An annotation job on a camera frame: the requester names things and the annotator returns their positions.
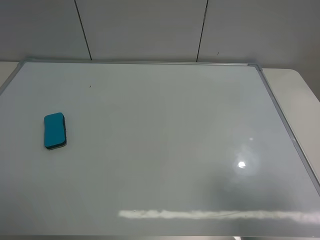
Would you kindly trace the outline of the blue whiteboard eraser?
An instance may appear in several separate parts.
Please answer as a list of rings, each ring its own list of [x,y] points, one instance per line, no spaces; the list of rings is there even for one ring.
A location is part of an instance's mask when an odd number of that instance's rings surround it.
[[[62,112],[46,115],[44,117],[44,147],[53,150],[67,144],[67,131],[65,116]]]

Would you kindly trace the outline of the white whiteboard with aluminium frame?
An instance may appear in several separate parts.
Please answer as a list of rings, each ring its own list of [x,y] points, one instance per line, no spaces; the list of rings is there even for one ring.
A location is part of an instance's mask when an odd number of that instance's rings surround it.
[[[317,238],[320,184],[255,64],[25,60],[0,89],[0,232]]]

